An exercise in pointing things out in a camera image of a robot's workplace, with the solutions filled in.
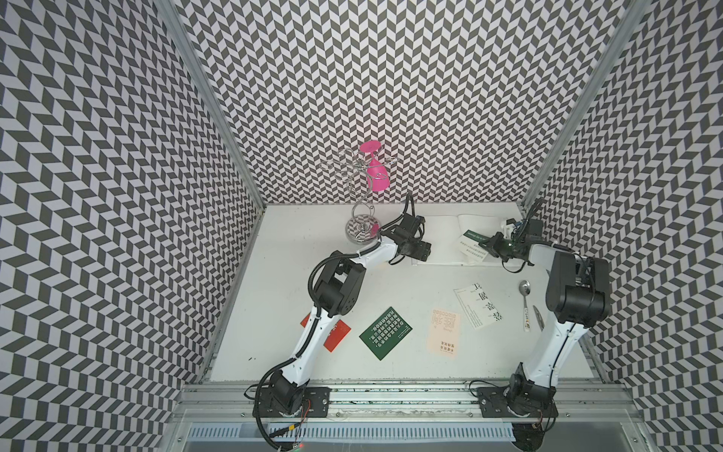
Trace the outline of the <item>green white text card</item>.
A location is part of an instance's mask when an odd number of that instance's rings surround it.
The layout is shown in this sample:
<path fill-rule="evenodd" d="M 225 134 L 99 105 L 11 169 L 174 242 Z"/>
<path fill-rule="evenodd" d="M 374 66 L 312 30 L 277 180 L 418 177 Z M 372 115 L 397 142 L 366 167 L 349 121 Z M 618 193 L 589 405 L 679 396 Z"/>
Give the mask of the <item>green white text card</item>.
<path fill-rule="evenodd" d="M 482 266 L 491 263 L 489 252 L 480 245 L 483 239 L 483 235 L 472 230 L 467 230 L 459 236 L 455 247 L 462 254 L 465 265 Z"/>

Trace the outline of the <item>white photo album bicycle cover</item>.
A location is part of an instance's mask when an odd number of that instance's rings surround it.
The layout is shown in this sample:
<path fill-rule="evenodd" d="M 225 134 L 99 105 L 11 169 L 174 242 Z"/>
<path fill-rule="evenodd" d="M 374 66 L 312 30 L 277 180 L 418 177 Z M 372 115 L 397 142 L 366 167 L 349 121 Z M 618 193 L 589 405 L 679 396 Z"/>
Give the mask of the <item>white photo album bicycle cover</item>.
<path fill-rule="evenodd" d="M 500 267 L 498 258 L 489 256 L 491 263 L 482 266 L 467 266 L 462 254 L 456 250 L 455 242 L 467 230 L 484 237 L 492 237 L 502 232 L 506 220 L 498 217 L 459 215 L 428 217 L 424 240 L 431 244 L 431 255 L 427 262 L 412 260 L 413 266 L 446 267 Z"/>

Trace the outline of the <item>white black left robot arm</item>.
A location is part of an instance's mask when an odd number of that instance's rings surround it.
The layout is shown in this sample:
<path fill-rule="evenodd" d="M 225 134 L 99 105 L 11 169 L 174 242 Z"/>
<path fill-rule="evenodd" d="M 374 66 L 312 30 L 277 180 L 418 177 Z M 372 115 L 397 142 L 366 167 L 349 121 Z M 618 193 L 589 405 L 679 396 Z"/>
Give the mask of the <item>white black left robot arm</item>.
<path fill-rule="evenodd" d="M 416 214 L 414 197 L 407 194 L 401 214 L 380 226 L 370 245 L 354 253 L 338 250 L 319 262 L 309 276 L 307 291 L 314 307 L 290 358 L 272 367 L 254 384 L 253 414 L 274 406 L 293 416 L 304 406 L 317 356 L 342 316 L 357 303 L 365 274 L 381 265 L 396 265 L 406 257 L 426 261 L 431 244 L 424 240 L 426 219 Z"/>

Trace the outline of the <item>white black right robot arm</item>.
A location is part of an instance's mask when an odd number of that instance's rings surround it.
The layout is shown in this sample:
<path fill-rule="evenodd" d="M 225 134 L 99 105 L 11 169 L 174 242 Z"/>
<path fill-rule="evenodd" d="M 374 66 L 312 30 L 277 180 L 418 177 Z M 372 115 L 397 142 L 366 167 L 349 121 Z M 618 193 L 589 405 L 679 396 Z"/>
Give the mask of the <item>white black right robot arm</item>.
<path fill-rule="evenodd" d="M 535 219 L 543 199 L 537 199 L 511 237 L 502 232 L 481 237 L 478 248 L 501 260 L 539 267 L 548 276 L 545 321 L 531 357 L 519 363 L 508 385 L 476 388 L 482 416 L 527 418 L 557 417 L 554 397 L 559 372 L 579 340 L 610 315 L 610 265 L 597 257 L 584 257 L 568 247 L 542 238 L 542 222 Z"/>

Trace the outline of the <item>metal spoon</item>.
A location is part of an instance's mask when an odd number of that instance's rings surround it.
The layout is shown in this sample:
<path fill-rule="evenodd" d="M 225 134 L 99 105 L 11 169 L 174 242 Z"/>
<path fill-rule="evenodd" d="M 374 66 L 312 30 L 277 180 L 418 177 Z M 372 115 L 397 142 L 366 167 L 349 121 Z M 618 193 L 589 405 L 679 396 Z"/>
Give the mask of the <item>metal spoon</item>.
<path fill-rule="evenodd" d="M 530 316 L 529 316 L 529 307 L 527 298 L 531 293 L 531 285 L 530 282 L 527 280 L 521 281 L 519 283 L 519 291 L 523 297 L 523 328 L 525 329 L 526 333 L 531 332 L 531 323 L 530 323 Z"/>

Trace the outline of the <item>pink plastic cup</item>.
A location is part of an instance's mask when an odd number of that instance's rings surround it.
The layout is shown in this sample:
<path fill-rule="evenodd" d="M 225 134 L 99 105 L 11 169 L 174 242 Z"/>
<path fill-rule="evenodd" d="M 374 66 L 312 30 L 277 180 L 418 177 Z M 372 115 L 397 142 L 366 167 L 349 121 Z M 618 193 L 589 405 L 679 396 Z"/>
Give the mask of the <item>pink plastic cup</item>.
<path fill-rule="evenodd" d="M 377 158 L 377 152 L 381 147 L 382 143 L 377 140 L 367 141 L 360 146 L 360 152 L 370 158 L 365 167 L 365 174 L 373 193 L 384 192 L 390 186 L 388 170 Z"/>

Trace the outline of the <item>white calligraphy card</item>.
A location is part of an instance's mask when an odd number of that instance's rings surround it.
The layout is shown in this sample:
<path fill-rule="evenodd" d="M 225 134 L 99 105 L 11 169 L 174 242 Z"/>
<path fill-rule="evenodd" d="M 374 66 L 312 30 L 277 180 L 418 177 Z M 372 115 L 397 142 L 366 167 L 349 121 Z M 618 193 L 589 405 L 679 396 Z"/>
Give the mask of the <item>white calligraphy card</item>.
<path fill-rule="evenodd" d="M 503 320 L 503 316 L 479 284 L 455 289 L 454 294 L 461 305 L 465 318 L 475 331 Z"/>

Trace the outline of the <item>dark green grid card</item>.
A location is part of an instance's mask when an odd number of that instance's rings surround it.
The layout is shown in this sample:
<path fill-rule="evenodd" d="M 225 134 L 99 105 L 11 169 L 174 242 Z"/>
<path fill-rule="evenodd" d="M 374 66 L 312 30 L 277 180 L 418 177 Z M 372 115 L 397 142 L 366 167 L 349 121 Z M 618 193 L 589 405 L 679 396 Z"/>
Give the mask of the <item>dark green grid card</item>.
<path fill-rule="evenodd" d="M 360 339 L 373 355 L 382 361 L 405 337 L 412 326 L 393 307 L 360 334 Z"/>

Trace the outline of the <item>pale pink card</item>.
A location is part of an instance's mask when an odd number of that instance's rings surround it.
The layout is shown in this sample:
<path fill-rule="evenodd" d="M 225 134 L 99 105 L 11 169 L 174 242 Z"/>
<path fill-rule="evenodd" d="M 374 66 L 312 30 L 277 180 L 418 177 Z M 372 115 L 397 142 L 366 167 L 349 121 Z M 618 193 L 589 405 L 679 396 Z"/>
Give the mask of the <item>pale pink card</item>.
<path fill-rule="evenodd" d="M 459 351 L 461 316 L 457 313 L 434 309 L 431 315 L 427 350 L 439 356 L 454 358 Z"/>

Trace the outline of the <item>red square card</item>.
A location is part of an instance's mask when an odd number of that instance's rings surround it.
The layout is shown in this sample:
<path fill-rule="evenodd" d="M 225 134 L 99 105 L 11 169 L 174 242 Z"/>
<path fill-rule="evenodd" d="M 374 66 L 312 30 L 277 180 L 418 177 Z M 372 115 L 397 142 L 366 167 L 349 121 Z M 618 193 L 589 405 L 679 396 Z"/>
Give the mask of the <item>red square card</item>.
<path fill-rule="evenodd" d="M 319 347 L 322 338 L 325 338 L 324 348 L 333 352 L 351 331 L 340 316 L 328 316 L 327 314 L 316 318 L 310 313 L 303 318 L 301 326 L 304 331 L 297 343 L 295 354 L 302 350 L 305 344 L 307 344 L 306 351 L 315 350 Z"/>

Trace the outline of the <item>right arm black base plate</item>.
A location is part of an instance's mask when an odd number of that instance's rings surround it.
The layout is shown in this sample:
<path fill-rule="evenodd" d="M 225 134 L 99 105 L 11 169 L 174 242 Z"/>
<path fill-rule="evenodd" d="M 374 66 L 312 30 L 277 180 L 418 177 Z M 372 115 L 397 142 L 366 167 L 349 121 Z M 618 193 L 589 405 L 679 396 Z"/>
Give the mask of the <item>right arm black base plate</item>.
<path fill-rule="evenodd" d="M 553 419 L 559 416 L 553 388 L 535 386 L 531 391 L 512 394 L 508 387 L 479 387 L 474 392 L 484 418 Z"/>

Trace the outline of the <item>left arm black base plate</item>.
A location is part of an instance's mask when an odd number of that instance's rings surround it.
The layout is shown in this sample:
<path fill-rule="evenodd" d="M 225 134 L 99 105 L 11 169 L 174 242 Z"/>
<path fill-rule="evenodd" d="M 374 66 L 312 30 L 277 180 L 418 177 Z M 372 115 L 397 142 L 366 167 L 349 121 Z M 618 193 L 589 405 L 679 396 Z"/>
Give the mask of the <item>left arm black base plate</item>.
<path fill-rule="evenodd" d="M 331 401 L 331 388 L 306 387 L 290 397 L 276 395 L 271 388 L 261 389 L 252 414 L 261 418 L 306 417 L 326 418 Z"/>

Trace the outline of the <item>aluminium front rail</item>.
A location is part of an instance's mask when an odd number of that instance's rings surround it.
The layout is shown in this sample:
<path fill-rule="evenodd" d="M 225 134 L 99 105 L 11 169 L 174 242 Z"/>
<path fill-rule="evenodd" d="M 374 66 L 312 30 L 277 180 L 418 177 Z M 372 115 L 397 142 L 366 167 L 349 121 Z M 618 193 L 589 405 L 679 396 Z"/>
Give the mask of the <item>aluminium front rail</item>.
<path fill-rule="evenodd" d="M 183 389 L 171 423 L 252 421 L 248 382 L 208 383 Z M 502 390 L 482 382 L 314 382 L 328 391 L 305 401 L 298 414 L 314 421 L 476 421 L 533 422 L 538 412 L 516 417 L 506 407 Z M 643 415 L 619 384 L 565 380 L 555 395 L 557 422 L 641 422 Z"/>

